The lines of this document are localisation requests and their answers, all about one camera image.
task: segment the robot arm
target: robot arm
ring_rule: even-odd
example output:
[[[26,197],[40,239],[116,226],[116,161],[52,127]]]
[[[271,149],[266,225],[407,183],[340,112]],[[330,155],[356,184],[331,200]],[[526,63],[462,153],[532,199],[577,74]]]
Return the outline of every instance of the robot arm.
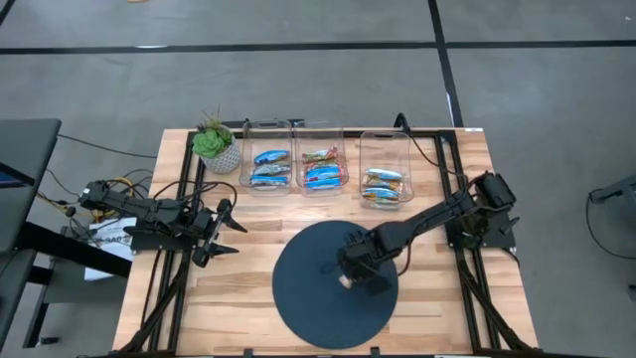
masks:
[[[473,185],[476,195],[468,192]],[[491,229],[489,218],[507,213],[515,201],[501,175],[487,172],[465,190],[405,221],[382,223],[365,235],[351,234],[338,251],[338,264],[348,280],[364,281],[376,275],[382,263],[399,256],[415,237],[450,220],[461,218],[464,235],[478,239]],[[499,230],[510,230],[514,224]]]
[[[194,264],[201,268],[214,256],[238,252],[215,243],[221,225],[247,232],[232,218],[233,206],[228,199],[219,202],[215,219],[215,213],[208,208],[186,209],[183,202],[174,199],[133,198],[111,190],[105,181],[94,181],[86,185],[79,197],[79,203],[89,210],[112,210],[137,218],[135,227],[124,229],[133,237],[146,236],[153,241],[174,243],[172,247],[179,250],[189,250],[192,246],[197,246],[199,240],[203,240],[203,245],[197,247],[192,258]]]

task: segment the white paper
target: white paper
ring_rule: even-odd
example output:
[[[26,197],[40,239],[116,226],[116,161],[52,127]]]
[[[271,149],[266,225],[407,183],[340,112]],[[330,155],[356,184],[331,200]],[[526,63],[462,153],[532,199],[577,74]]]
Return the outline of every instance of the white paper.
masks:
[[[123,231],[123,228],[135,226],[135,224],[137,223],[137,218],[125,218],[119,221],[117,220],[118,219],[111,219],[99,224],[90,224],[89,228],[97,230],[97,233],[92,238],[99,243],[99,247],[102,250],[106,251],[107,253],[117,255],[120,258],[126,259],[131,262],[132,250],[130,249],[130,242],[132,241],[132,237],[126,234]],[[111,276],[112,274],[110,273],[102,272],[93,268],[86,268],[83,273],[83,279],[88,281],[103,279]]]

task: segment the clear plastic container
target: clear plastic container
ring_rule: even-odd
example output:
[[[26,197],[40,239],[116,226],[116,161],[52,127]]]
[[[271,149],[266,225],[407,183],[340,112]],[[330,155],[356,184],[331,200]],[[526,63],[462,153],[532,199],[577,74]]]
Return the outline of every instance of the clear plastic container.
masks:
[[[390,131],[362,133],[360,136],[360,205],[362,207],[398,210],[413,198],[409,149],[410,138],[404,133]],[[397,173],[401,179],[371,181],[373,175],[368,174],[370,169]],[[384,187],[385,185],[391,185],[391,188]],[[365,197],[368,189],[372,189],[370,192],[373,192],[378,188],[391,190],[392,200],[378,200],[373,198],[373,195]]]
[[[247,121],[242,127],[242,163],[240,167],[240,184],[249,188],[253,196],[280,196],[289,194],[292,179],[292,132],[287,120]],[[252,185],[251,176],[259,167],[254,159],[269,150],[287,150],[289,155],[275,164],[289,165],[289,171],[270,177],[284,177],[284,185]]]
[[[335,159],[316,160],[306,163],[303,154],[312,154],[331,150]],[[337,126],[329,120],[301,120],[294,125],[294,165],[296,167],[296,184],[304,196],[330,196],[343,192],[343,187],[349,181],[347,171],[347,155],[342,126]],[[306,177],[307,171],[321,165],[337,164],[340,175],[339,185],[325,185],[313,187]]]

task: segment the round black platform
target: round black platform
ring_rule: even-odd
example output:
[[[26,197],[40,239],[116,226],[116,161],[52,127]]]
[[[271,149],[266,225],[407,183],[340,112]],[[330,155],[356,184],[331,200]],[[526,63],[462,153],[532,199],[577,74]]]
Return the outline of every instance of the round black platform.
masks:
[[[348,222],[312,225],[287,244],[276,262],[276,308],[289,329],[317,347],[344,349],[365,343],[385,327],[396,307],[398,273],[393,262],[382,265],[381,274],[392,286],[380,294],[339,283],[336,253],[356,230],[366,231]]]

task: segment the gray floor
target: gray floor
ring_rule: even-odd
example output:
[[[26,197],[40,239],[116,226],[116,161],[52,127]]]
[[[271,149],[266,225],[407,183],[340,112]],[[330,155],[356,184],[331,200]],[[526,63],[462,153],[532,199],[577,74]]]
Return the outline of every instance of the gray floor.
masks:
[[[636,39],[633,1],[443,0],[439,8],[447,41]],[[414,0],[17,0],[0,28],[5,48],[433,39],[426,2]],[[485,128],[495,167],[519,199],[519,256],[541,346],[632,357],[636,303],[627,284],[636,264],[593,243],[584,204],[590,190],[636,174],[636,49],[449,56],[464,122]],[[435,50],[0,56],[0,117],[58,117],[63,133],[122,150],[154,153],[164,128],[193,126],[217,104],[226,120],[387,125],[403,111],[413,125],[450,125]],[[153,164],[61,140],[50,168],[79,191]],[[49,176],[42,190],[67,197]],[[636,256],[628,214],[613,201],[590,217],[608,247]],[[65,223],[40,203],[31,220]],[[36,297],[29,286],[2,357],[109,349],[117,301],[53,306],[45,333],[63,342],[21,350]]]

